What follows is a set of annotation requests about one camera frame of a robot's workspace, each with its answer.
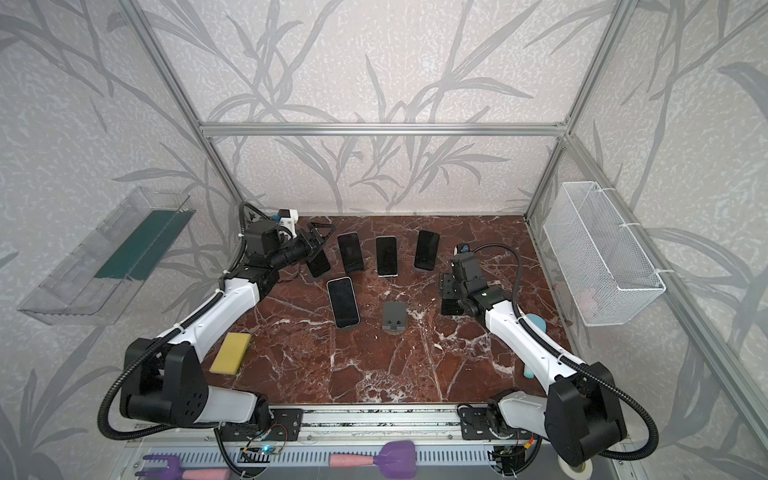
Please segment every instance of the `robotic arm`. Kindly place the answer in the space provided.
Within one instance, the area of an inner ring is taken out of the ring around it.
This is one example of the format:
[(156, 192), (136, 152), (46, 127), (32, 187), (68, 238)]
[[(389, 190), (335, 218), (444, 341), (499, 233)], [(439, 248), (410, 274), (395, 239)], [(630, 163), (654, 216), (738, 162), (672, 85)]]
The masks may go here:
[[(539, 330), (517, 305), (521, 279), (520, 259), (512, 248), (499, 243), (518, 258), (512, 295), (489, 286), (472, 252), (451, 258), (452, 273), (440, 278), (440, 296), (458, 300), (464, 312), (506, 343), (536, 376), (547, 398), (506, 390), (488, 399), (487, 423), (499, 438), (525, 429), (546, 438), (558, 455), (577, 467), (595, 455), (638, 460), (650, 455), (658, 443), (653, 419), (629, 395), (614, 385), (602, 364), (586, 365)], [(627, 438), (619, 400), (634, 409), (648, 426), (648, 443), (636, 452), (612, 452), (612, 445)]]
[[(98, 427), (110, 439), (126, 440), (165, 429), (210, 428), (213, 422), (245, 423), (265, 432), (273, 423), (266, 396), (208, 386), (200, 366), (214, 343), (247, 310), (272, 290), (279, 271), (309, 263), (323, 254), (335, 231), (327, 223), (297, 230), (295, 210), (281, 210), (247, 224), (241, 217), (240, 252), (220, 288), (199, 309), (154, 339), (137, 339), (126, 350), (125, 370), (104, 397)], [(323, 236), (318, 229), (329, 229)], [(479, 247), (510, 247), (489, 244)], [(529, 322), (519, 311), (518, 275), (512, 294), (485, 281), (472, 252), (451, 258), (452, 273), (440, 277), (440, 296), (457, 300), (465, 313), (506, 343), (531, 368), (547, 398), (507, 390), (488, 400), (487, 423), (499, 438), (525, 429), (546, 438), (569, 465), (576, 467), (595, 455), (620, 460), (644, 458), (655, 450), (658, 431), (653, 419), (614, 385), (600, 363), (587, 366)], [(120, 392), (121, 414), (160, 425), (136, 432), (118, 432), (109, 425), (109, 408)], [(609, 447), (627, 437), (619, 400), (626, 402), (648, 425), (648, 443), (636, 452), (612, 452)]]
[[(225, 273), (223, 289), (155, 339), (137, 339), (129, 345), (126, 369), (158, 339), (170, 337), (156, 354), (128, 373), (120, 399), (124, 417), (185, 428), (207, 422), (248, 423), (262, 431), (269, 428), (266, 396), (209, 386), (200, 363), (232, 324), (266, 297), (281, 269), (312, 262), (336, 229), (327, 223), (311, 223), (308, 230), (297, 231), (297, 221), (295, 210), (281, 210), (276, 218), (263, 216), (248, 224), (241, 234), (245, 240), (242, 260)], [(322, 236), (321, 228), (330, 233)]]

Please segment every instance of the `transparent acrylic shelf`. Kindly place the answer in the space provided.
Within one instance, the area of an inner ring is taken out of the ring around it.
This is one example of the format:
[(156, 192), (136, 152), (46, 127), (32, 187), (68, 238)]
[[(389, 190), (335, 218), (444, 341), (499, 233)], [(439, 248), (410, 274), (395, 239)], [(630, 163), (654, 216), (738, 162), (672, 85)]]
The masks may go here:
[(134, 189), (18, 309), (49, 325), (112, 325), (194, 213), (188, 198)]

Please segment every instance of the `wall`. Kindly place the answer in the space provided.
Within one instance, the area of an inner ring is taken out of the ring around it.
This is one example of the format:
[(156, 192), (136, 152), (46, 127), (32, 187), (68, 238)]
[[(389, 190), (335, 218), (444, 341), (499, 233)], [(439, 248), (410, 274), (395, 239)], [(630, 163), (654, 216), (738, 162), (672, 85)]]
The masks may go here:
[[(121, 353), (210, 294), (233, 245), (230, 202), (114, 2), (0, 4), (0, 475), (107, 478), (96, 430)], [(16, 306), (136, 186), (197, 211), (113, 326), (46, 326)], [(126, 429), (132, 422), (114, 424)]]
[[(565, 118), (614, 1), (141, 5), (203, 121), (552, 123)], [(552, 144), (235, 137), (218, 147), (264, 206), (521, 214)]]
[[(768, 3), (664, 2), (638, 8), (575, 127), (723, 341), (768, 392)], [(768, 478), (757, 445), (664, 300), (623, 326), (585, 328), (541, 225), (565, 155), (532, 218), (554, 289), (585, 359), (602, 361), (653, 415), (648, 478)], [(628, 415), (631, 437), (647, 437)]]

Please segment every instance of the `green strip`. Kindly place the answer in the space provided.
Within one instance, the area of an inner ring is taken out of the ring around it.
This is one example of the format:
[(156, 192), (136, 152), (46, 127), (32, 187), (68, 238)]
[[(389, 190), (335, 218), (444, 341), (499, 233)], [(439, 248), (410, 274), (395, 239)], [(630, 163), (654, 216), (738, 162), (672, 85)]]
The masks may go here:
[(146, 280), (192, 214), (193, 211), (152, 210), (96, 272), (96, 278)]

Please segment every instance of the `phone screen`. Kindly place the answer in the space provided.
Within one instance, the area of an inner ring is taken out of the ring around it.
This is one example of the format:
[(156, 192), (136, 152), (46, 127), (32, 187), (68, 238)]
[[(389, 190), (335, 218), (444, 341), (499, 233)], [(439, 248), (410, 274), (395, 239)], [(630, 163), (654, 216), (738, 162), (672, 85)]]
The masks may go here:
[(328, 262), (325, 250), (321, 250), (311, 262), (307, 262), (306, 265), (310, 268), (312, 278), (317, 278), (323, 275), (328, 270), (331, 270), (331, 264)]
[(397, 276), (397, 238), (376, 238), (376, 269), (379, 276)]
[(357, 233), (339, 235), (338, 241), (344, 271), (347, 273), (362, 272), (365, 267), (362, 264), (362, 251)]
[(416, 256), (413, 266), (420, 270), (434, 270), (437, 246), (440, 243), (440, 235), (427, 230), (419, 231), (419, 240), (416, 242)]
[(340, 329), (354, 326), (360, 323), (360, 315), (357, 312), (355, 290), (352, 288), (352, 279), (348, 276), (328, 282), (328, 296), (331, 299), (333, 318)]

